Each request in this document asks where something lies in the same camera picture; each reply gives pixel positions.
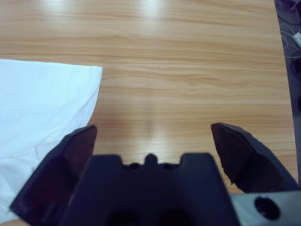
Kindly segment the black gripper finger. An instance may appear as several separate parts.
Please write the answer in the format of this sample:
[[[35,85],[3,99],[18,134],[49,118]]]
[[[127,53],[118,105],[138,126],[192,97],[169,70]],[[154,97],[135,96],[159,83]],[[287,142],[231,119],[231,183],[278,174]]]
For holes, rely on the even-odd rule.
[[[41,161],[10,205],[31,226],[57,226],[89,158],[97,128],[82,127],[66,135]]]
[[[244,193],[297,191],[300,186],[263,143],[241,127],[211,125],[224,173]]]

